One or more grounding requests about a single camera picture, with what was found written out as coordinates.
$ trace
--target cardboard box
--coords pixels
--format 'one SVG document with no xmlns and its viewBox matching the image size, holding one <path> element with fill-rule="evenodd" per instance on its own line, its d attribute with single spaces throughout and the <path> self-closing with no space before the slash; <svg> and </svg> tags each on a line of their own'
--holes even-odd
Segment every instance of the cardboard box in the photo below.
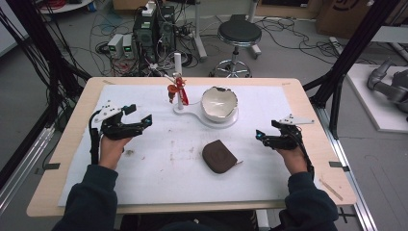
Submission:
<svg viewBox="0 0 408 231">
<path fill-rule="evenodd" d="M 259 1 L 256 8 L 257 16 L 277 16 L 311 19 L 316 18 L 321 9 L 321 0 L 309 0 L 307 8 L 264 5 Z"/>
<path fill-rule="evenodd" d="M 148 0 L 114 0 L 115 10 L 135 10 L 146 6 Z"/>
<path fill-rule="evenodd" d="M 350 39 L 370 7 L 367 0 L 324 1 L 316 20 L 319 34 Z"/>
</svg>

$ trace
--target leather pouch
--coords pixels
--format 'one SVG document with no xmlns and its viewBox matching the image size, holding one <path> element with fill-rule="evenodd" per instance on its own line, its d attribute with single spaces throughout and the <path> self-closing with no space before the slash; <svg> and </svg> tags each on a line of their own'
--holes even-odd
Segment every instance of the leather pouch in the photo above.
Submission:
<svg viewBox="0 0 408 231">
<path fill-rule="evenodd" d="M 202 155 L 207 166 L 218 174 L 224 173 L 237 163 L 237 158 L 220 140 L 205 145 Z"/>
</svg>

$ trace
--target wooden table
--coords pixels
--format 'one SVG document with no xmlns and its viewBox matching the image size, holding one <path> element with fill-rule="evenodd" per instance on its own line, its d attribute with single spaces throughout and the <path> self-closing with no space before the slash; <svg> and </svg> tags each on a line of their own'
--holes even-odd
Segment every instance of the wooden table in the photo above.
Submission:
<svg viewBox="0 0 408 231">
<path fill-rule="evenodd" d="M 329 162 L 338 162 L 330 142 L 326 138 L 312 105 L 303 87 L 296 79 L 276 78 L 188 78 L 189 86 L 276 86 L 282 87 L 292 112 L 296 116 L 308 117 L 314 124 L 300 126 L 303 140 L 310 159 L 315 166 L 316 176 L 334 202 L 339 205 L 351 205 L 356 202 L 356 196 L 340 167 L 331 167 Z M 168 85 L 165 78 L 91 78 L 81 95 L 81 98 L 68 122 L 61 140 L 56 147 L 50 163 L 61 163 L 59 169 L 46 170 L 38 188 L 27 208 L 30 217 L 61 216 L 64 207 L 59 207 L 58 200 L 62 193 L 66 175 L 72 158 L 81 141 L 84 129 L 96 106 L 101 90 L 105 85 Z M 237 209 L 273 209 L 284 208 L 284 201 L 246 201 L 200 204 L 156 204 L 119 206 L 119 214 L 128 213 L 160 213 L 181 211 L 214 211 Z"/>
</svg>

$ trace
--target dark sleeve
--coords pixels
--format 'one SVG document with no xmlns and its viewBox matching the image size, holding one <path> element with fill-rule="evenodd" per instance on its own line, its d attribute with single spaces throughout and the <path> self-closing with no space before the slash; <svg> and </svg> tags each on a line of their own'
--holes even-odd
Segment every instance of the dark sleeve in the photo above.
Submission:
<svg viewBox="0 0 408 231">
<path fill-rule="evenodd" d="M 88 166 L 82 183 L 72 187 L 63 218 L 53 230 L 114 230 L 117 172 Z"/>
<path fill-rule="evenodd" d="M 339 218 L 336 204 L 324 191 L 318 190 L 308 172 L 289 178 L 289 195 L 285 199 L 293 226 L 287 230 L 337 230 L 334 220 Z"/>
</svg>

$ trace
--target white bowl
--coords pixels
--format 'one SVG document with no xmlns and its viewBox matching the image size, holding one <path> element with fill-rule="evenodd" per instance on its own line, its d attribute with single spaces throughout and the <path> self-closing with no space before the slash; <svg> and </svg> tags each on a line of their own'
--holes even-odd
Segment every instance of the white bowl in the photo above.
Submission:
<svg viewBox="0 0 408 231">
<path fill-rule="evenodd" d="M 238 110 L 237 95 L 226 88 L 212 87 L 203 93 L 201 108 L 204 116 L 213 122 L 226 122 Z"/>
</svg>

